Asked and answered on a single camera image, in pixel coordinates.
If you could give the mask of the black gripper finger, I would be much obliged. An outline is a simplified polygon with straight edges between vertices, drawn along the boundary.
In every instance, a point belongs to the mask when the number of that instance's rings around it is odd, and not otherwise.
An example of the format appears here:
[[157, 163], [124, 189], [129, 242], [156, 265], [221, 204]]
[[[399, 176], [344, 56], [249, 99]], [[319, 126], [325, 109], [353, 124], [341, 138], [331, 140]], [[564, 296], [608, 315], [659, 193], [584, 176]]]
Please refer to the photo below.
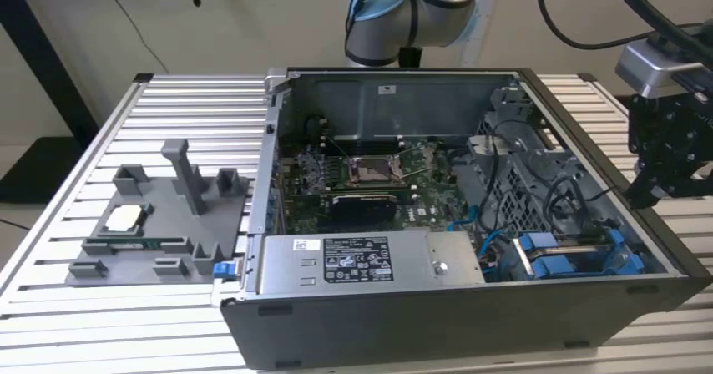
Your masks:
[[678, 169], [670, 175], [670, 197], [691, 198], [711, 196], [711, 176], [699, 178], [694, 170]]
[[626, 189], [626, 199], [631, 207], [651, 207], [661, 199], [675, 197], [675, 187], [670, 183], [675, 166], [670, 160], [635, 164], [635, 179]]

